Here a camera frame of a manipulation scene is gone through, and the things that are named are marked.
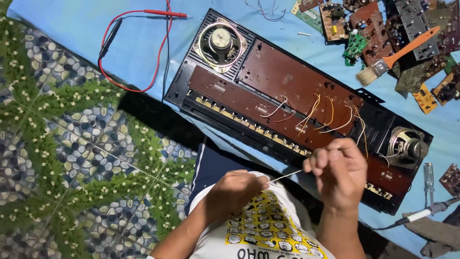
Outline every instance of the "pebble pattern tile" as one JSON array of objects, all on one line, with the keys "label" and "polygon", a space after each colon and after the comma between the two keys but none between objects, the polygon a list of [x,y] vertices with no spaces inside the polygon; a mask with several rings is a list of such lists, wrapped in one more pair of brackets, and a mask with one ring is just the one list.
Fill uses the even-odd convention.
[{"label": "pebble pattern tile", "polygon": [[120,88],[4,18],[10,2],[0,1],[0,258],[146,258],[185,218],[196,148],[119,109]]}]

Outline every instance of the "paint brush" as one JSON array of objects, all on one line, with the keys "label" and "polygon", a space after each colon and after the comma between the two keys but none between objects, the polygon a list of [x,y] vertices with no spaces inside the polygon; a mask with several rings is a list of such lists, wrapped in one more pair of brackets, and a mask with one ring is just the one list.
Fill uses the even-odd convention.
[{"label": "paint brush", "polygon": [[427,32],[421,34],[415,40],[407,44],[401,50],[399,50],[396,54],[388,57],[384,57],[381,60],[377,61],[372,66],[361,70],[357,75],[356,79],[361,83],[362,86],[368,86],[372,83],[375,79],[381,77],[385,74],[388,70],[393,67],[393,64],[402,56],[406,55],[407,53],[413,51],[418,46],[425,43],[431,37],[433,37],[438,31],[440,27],[436,26]]}]

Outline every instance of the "blue tablecloth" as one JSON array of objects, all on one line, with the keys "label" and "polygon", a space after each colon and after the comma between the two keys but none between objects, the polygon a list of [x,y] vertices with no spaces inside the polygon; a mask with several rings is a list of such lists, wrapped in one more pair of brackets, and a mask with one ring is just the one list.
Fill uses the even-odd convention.
[{"label": "blue tablecloth", "polygon": [[[248,2],[253,6],[257,5],[256,0],[248,0]],[[264,8],[271,10],[273,1],[261,0],[261,2]],[[254,8],[246,5],[244,0],[171,0],[173,12],[184,12],[194,18],[175,20],[172,24],[170,33],[171,61],[167,85],[169,86],[179,68],[202,22],[202,17],[211,7],[352,88],[360,88],[355,74],[359,72],[361,66],[344,66],[344,60],[341,57],[344,45],[326,46],[321,34],[290,13],[293,0],[277,2],[280,7],[275,14],[280,14],[280,10],[286,9],[286,16],[282,22],[270,22],[264,19]],[[7,15],[31,23],[56,42],[95,64],[98,59],[102,35],[113,17],[129,10],[165,10],[165,7],[165,1],[162,0],[14,0]],[[163,19],[146,19],[142,13],[137,15],[142,17],[133,16],[124,19],[110,51],[104,58],[104,68],[126,82],[143,89],[148,86],[155,71],[158,48],[166,33],[166,26]],[[310,33],[311,37],[297,35],[299,31]],[[147,91],[151,97],[157,100],[161,99],[165,54],[166,52],[161,54],[161,66],[156,83],[152,89]],[[455,53],[454,56],[460,60],[458,53]],[[437,86],[444,77],[445,73],[441,72],[428,80],[426,82],[428,88]],[[411,95],[405,100],[396,93],[394,91],[395,85],[396,80],[394,78],[384,75],[367,89],[386,101],[383,106],[434,135],[429,154],[424,162],[434,164],[435,199],[437,201],[447,200],[450,195],[437,180],[451,163],[460,162],[460,149],[458,148],[460,146],[458,134],[460,102],[451,101],[446,106],[439,106],[430,114],[425,115]],[[186,115],[183,116],[211,137],[222,149],[247,159],[258,160],[277,171],[291,172],[292,169],[267,155],[199,121]],[[314,184],[307,176],[297,174],[292,179],[314,193]],[[361,204],[360,220],[373,227],[385,227],[399,219],[403,212],[422,209],[425,202],[423,188],[423,172],[420,171],[396,216],[378,213]],[[454,206],[447,212],[435,215],[433,219],[442,221],[453,209]],[[404,227],[380,231],[379,234],[421,256],[420,249],[424,246],[425,241]],[[460,253],[449,253],[439,258],[454,259],[459,257]]]}]

